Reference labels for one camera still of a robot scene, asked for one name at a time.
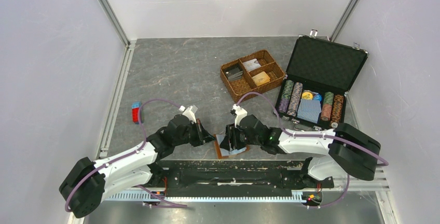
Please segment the tan card box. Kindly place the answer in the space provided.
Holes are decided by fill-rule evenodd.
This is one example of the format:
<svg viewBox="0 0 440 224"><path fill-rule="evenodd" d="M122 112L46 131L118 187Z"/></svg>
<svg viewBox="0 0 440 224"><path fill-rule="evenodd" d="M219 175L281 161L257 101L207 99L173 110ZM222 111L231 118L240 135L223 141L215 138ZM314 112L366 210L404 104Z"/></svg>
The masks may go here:
<svg viewBox="0 0 440 224"><path fill-rule="evenodd" d="M270 77L266 72L260 72L252 77L252 80L257 86L264 85L270 82Z"/></svg>

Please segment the grey striped chip row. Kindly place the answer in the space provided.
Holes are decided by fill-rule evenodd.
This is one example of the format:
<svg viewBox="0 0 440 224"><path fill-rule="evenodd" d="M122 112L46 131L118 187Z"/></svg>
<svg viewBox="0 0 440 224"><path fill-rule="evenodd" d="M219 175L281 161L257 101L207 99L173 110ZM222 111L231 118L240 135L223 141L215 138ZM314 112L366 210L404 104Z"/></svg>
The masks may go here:
<svg viewBox="0 0 440 224"><path fill-rule="evenodd" d="M297 109L299 106L299 102L301 99L301 92L303 90L303 84L300 82L296 82L293 86L293 91L291 94L289 106L287 109L287 114L290 116L296 116Z"/></svg>

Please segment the white card stack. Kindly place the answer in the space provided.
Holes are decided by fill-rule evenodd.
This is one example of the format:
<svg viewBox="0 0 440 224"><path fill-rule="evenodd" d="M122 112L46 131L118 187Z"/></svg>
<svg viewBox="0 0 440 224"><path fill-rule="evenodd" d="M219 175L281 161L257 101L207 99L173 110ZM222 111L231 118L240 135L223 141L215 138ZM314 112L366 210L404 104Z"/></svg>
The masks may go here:
<svg viewBox="0 0 440 224"><path fill-rule="evenodd" d="M242 63L243 63L244 68L248 72L253 71L253 70L261 67L261 64L259 63L258 59L251 59L248 61L244 61Z"/></svg>

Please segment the purple green chip row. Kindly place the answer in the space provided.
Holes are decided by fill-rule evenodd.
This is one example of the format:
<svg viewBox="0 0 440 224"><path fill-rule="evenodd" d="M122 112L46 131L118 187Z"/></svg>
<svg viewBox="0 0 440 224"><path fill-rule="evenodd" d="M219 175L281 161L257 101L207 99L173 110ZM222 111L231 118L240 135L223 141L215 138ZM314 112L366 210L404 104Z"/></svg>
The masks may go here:
<svg viewBox="0 0 440 224"><path fill-rule="evenodd" d="M281 91L281 98L278 106L278 111L281 113L287 112L293 91L293 86L294 86L294 82L292 80L285 81L284 87Z"/></svg>

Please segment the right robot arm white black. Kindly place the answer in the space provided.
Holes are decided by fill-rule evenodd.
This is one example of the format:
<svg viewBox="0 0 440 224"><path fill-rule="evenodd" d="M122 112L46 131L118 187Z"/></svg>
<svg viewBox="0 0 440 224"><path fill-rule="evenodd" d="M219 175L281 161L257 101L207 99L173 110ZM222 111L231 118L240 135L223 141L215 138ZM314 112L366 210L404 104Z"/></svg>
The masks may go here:
<svg viewBox="0 0 440 224"><path fill-rule="evenodd" d="M342 123L335 129L297 132L280 127L268 127L254 115L226 126L219 147L241 150L248 145L259 146L271 154L309 153L312 158L300 171L300 181L312 187L331 176L348 174L360 180L372 181L378 166L381 144L356 129Z"/></svg>

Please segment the blue round dealer chip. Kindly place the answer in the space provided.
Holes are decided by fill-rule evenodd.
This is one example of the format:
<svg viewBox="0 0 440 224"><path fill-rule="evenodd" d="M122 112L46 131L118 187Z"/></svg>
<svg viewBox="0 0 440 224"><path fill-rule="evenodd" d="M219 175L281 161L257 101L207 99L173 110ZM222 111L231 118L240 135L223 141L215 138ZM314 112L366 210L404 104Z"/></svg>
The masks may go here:
<svg viewBox="0 0 440 224"><path fill-rule="evenodd" d="M315 101L322 101L322 96L320 94L316 94L312 99Z"/></svg>

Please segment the brown leather card holder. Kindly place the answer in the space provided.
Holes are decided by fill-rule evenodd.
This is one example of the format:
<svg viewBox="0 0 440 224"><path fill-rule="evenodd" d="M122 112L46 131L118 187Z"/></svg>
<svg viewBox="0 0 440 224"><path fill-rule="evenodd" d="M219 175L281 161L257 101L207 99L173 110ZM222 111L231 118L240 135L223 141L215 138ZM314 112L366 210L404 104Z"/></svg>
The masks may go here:
<svg viewBox="0 0 440 224"><path fill-rule="evenodd" d="M220 148L221 141L226 137L224 134L215 134L214 148L218 159L227 159L250 150L249 145L242 149Z"/></svg>

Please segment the brown poker chip row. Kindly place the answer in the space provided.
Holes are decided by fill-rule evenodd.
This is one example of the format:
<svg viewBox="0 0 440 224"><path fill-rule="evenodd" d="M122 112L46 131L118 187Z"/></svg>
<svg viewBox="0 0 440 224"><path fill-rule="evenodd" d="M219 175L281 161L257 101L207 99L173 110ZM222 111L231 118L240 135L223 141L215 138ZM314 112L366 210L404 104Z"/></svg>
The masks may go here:
<svg viewBox="0 0 440 224"><path fill-rule="evenodd" d="M344 97L342 95L335 95L332 106L331 113L331 127L337 128L341 122L342 107L343 107Z"/></svg>

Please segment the black card stack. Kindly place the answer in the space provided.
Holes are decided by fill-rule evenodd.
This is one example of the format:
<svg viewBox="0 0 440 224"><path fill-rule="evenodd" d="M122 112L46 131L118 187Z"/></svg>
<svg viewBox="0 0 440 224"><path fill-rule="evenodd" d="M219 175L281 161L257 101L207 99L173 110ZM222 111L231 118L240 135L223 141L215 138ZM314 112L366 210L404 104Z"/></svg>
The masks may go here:
<svg viewBox="0 0 440 224"><path fill-rule="evenodd" d="M242 78L243 70L239 64L234 64L224 70L228 81L234 81Z"/></svg>

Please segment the green pink chip row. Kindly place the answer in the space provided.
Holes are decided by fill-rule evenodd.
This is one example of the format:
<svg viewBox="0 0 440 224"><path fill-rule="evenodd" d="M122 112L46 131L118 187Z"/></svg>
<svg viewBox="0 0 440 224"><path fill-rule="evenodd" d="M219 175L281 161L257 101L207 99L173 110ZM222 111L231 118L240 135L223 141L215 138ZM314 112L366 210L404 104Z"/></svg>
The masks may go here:
<svg viewBox="0 0 440 224"><path fill-rule="evenodd" d="M326 92L324 94L322 111L321 111L321 120L329 121L332 114L333 99L334 99L334 93Z"/></svg>

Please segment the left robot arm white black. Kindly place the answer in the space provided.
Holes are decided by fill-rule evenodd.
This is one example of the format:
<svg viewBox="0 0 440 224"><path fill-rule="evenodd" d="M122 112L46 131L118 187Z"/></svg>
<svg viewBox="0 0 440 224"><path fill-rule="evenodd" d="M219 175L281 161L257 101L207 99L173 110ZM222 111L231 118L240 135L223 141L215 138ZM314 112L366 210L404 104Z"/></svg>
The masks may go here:
<svg viewBox="0 0 440 224"><path fill-rule="evenodd" d="M65 210L82 218L118 192L145 184L157 186L163 180L157 161L172 154L176 146L197 147L214 140L199 119L192 121L176 115L167 126L126 151L95 161L84 157L76 162L59 187Z"/></svg>

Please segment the woven wicker divided basket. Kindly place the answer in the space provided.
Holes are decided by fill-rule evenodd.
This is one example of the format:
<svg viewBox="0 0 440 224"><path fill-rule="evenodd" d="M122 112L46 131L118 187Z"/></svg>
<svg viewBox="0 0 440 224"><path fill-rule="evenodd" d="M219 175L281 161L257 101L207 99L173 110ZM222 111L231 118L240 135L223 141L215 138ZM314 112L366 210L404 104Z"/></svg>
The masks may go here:
<svg viewBox="0 0 440 224"><path fill-rule="evenodd" d="M260 64L260 67L252 71L246 70L244 63L253 59L256 59L256 61ZM231 67L241 68L241 78L232 81L227 78L227 69ZM266 75L269 77L269 81L265 84L257 85L253 80L253 77L262 72L266 73ZM232 100L236 103L246 93L265 93L279 87L286 77L286 72L284 72L278 62L274 60L269 51L263 49L223 64L221 66L220 77Z"/></svg>

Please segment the yellow dealer button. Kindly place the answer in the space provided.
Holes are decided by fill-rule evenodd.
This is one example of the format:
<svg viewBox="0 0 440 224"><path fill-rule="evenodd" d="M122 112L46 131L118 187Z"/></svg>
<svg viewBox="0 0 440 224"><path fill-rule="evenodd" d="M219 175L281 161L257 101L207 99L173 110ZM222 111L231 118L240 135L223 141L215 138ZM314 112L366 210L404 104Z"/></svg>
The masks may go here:
<svg viewBox="0 0 440 224"><path fill-rule="evenodd" d="M310 91L304 91L301 94L301 98L305 100L312 100L314 98L314 94Z"/></svg>

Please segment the red blue toy block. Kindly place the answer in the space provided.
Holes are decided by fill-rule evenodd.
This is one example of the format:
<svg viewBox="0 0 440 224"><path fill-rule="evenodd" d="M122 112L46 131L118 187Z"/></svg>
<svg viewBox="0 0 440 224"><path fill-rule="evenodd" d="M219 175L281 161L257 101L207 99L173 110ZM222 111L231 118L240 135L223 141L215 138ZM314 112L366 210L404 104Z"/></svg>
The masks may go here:
<svg viewBox="0 0 440 224"><path fill-rule="evenodd" d="M135 124L143 123L142 102L136 101L131 105L132 121Z"/></svg>

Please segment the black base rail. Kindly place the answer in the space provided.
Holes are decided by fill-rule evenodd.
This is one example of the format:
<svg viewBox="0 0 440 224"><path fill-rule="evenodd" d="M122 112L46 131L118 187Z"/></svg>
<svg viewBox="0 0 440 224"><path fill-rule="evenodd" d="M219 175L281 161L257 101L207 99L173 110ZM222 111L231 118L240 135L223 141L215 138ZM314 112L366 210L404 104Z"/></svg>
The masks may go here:
<svg viewBox="0 0 440 224"><path fill-rule="evenodd" d="M332 177L317 181L306 161L161 160L143 186L168 197L288 197L293 190L332 189Z"/></svg>

